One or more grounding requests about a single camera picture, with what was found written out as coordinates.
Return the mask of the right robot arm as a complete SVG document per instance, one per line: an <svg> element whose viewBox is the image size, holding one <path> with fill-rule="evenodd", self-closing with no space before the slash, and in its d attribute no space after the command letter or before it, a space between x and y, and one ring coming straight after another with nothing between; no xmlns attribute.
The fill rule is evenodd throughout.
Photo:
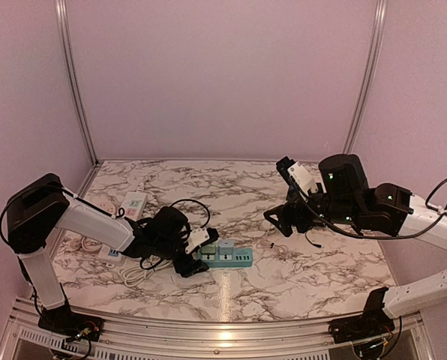
<svg viewBox="0 0 447 360"><path fill-rule="evenodd" d="M265 211L264 217L286 237L294 231L327 227L352 239L418 239L447 251L447 208L432 206L396 184L370 187L355 154L334 154L320 161L321 182L288 157L280 159L276 169L289 190L286 202ZM447 302L447 269L405 286L372 291L363 314L355 319L355 330L370 336L385 318L443 302Z"/></svg>

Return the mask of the white multicolour power strip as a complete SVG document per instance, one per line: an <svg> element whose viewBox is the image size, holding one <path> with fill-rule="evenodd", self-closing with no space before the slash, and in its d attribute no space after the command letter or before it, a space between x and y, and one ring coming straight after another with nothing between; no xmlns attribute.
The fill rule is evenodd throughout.
<svg viewBox="0 0 447 360"><path fill-rule="evenodd" d="M147 194L138 191L126 193L121 206L115 214L97 214L103 220L103 229L97 231L97 240L101 242L97 258L107 266L122 266L125 251L135 239L134 227L146 207Z"/></svg>

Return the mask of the light blue usb charger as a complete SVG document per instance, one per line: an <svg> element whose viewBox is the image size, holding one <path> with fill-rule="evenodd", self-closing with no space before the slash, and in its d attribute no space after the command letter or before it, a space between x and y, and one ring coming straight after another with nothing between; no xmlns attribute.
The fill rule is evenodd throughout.
<svg viewBox="0 0 447 360"><path fill-rule="evenodd" d="M220 240L218 244L218 252L220 256L228 257L233 255L235 242L233 240Z"/></svg>

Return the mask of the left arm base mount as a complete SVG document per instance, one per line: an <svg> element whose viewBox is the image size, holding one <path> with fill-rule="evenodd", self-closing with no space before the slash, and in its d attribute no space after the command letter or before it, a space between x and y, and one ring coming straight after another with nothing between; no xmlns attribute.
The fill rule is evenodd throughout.
<svg viewBox="0 0 447 360"><path fill-rule="evenodd" d="M98 316L90 316L82 313L46 313L40 317L38 326L41 329L65 335L67 338L76 339L77 335L85 329L90 332L86 337L90 341L98 341L101 335L104 320Z"/></svg>

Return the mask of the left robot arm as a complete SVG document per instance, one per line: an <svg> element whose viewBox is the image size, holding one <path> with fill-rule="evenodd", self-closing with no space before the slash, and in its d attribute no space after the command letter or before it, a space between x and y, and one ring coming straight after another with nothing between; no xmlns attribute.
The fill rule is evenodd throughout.
<svg viewBox="0 0 447 360"><path fill-rule="evenodd" d="M126 257L170 260L183 278L207 270L194 252L218 240L210 227L191 229L177 208L162 207L156 215L132 220L92 205L48 173L15 193L0 214L0 236L19 258L35 288L48 320L61 333L73 333L78 317L65 307L65 292L45 247L55 230L78 233L109 246Z"/></svg>

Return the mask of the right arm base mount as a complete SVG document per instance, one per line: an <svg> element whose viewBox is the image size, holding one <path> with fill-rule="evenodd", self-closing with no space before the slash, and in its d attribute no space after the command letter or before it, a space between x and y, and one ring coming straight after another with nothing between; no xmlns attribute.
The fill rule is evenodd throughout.
<svg viewBox="0 0 447 360"><path fill-rule="evenodd" d="M336 344L360 341L394 330L394 321L387 316L364 316L363 314L333 319L328 326L328 332Z"/></svg>

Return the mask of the green usb charger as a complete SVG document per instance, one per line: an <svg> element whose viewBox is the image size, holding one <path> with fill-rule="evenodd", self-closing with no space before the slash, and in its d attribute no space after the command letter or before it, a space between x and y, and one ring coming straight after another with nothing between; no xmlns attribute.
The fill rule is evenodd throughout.
<svg viewBox="0 0 447 360"><path fill-rule="evenodd" d="M214 259L217 251L215 243L207 244L201 247L201 254L206 259Z"/></svg>

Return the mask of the teal power strip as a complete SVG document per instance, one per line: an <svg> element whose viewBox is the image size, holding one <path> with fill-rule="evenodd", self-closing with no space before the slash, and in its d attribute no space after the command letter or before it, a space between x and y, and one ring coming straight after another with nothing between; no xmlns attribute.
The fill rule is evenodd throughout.
<svg viewBox="0 0 447 360"><path fill-rule="evenodd" d="M197 256L211 269L244 269L253 265L254 253L250 248L234 248L231 254L219 254L219 250L212 254L199 250Z"/></svg>

